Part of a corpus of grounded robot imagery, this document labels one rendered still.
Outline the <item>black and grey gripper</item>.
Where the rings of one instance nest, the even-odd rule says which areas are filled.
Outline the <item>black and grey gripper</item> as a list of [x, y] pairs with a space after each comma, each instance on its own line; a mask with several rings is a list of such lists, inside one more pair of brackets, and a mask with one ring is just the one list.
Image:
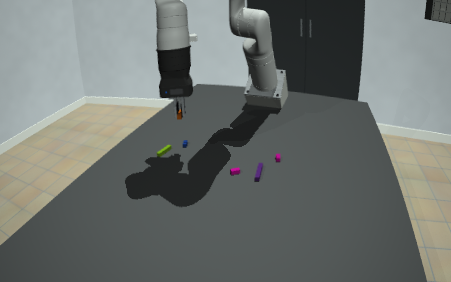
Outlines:
[[[179, 112], [178, 99], [181, 99], [181, 114], [186, 116], [185, 97], [193, 93], [193, 81], [189, 74], [191, 67], [190, 42], [197, 41], [196, 34], [190, 34], [188, 26], [157, 29], [158, 69], [161, 80], [161, 98], [174, 99], [174, 114]], [[172, 72], [170, 72], [172, 71]]]

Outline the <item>lime green rod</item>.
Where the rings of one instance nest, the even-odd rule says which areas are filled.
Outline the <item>lime green rod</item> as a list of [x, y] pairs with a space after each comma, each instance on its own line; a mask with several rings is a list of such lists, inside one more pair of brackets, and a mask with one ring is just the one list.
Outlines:
[[166, 147], [164, 147], [163, 149], [161, 149], [160, 151], [157, 152], [157, 156], [161, 157], [163, 154], [165, 154], [166, 152], [168, 152], [171, 149], [172, 149], [171, 145], [167, 145]]

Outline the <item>purple rod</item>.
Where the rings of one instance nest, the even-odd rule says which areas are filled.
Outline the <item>purple rod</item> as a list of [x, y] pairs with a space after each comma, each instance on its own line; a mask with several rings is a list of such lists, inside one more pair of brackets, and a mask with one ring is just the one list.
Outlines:
[[263, 168], [263, 163], [259, 163], [257, 171], [256, 171], [256, 175], [255, 175], [255, 181], [259, 181], [260, 180], [262, 168]]

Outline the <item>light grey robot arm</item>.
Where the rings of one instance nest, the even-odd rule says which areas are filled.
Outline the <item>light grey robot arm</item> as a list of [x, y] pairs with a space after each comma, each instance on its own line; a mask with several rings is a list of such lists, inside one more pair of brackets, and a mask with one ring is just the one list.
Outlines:
[[[155, 0], [155, 4], [157, 29], [188, 25], [183, 0]], [[247, 38], [243, 51], [254, 87], [263, 92], [273, 90], [278, 78], [268, 14], [246, 8], [245, 0], [229, 0], [229, 23], [234, 35]]]

